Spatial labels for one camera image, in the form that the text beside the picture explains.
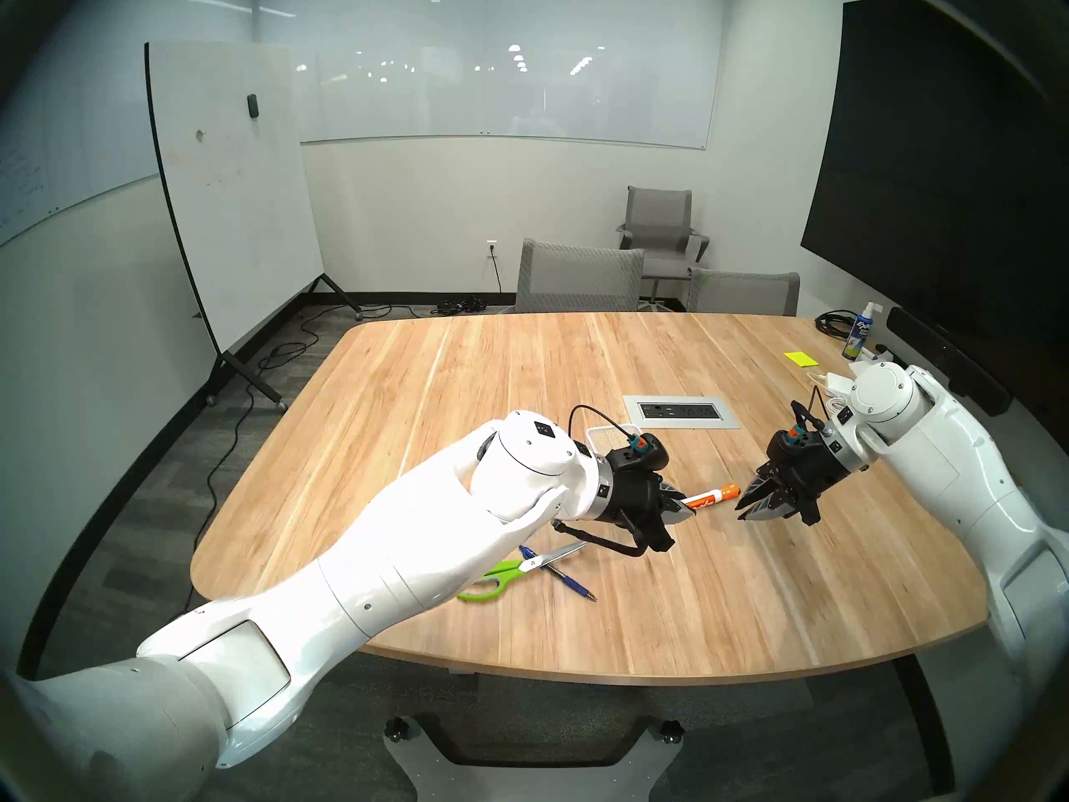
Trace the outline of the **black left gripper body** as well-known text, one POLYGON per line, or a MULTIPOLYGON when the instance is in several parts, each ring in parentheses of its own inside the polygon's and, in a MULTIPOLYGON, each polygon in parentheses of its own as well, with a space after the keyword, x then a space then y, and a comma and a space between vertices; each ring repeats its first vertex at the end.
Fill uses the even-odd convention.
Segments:
POLYGON ((604 541, 604 547, 618 554, 645 554, 648 547, 664 553, 673 547, 676 541, 663 523, 663 510, 676 508, 676 502, 661 495, 661 483, 662 477, 653 471, 613 468, 613 487, 601 520, 626 530, 634 545, 604 541))

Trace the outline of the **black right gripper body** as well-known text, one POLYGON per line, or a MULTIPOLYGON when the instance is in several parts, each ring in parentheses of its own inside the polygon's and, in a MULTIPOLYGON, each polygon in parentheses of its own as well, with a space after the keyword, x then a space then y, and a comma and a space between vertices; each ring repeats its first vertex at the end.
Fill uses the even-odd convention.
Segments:
POLYGON ((847 468, 826 445, 769 445, 770 471, 783 482, 783 500, 790 502, 790 518, 807 526, 821 522, 818 500, 823 492, 847 477, 847 468))

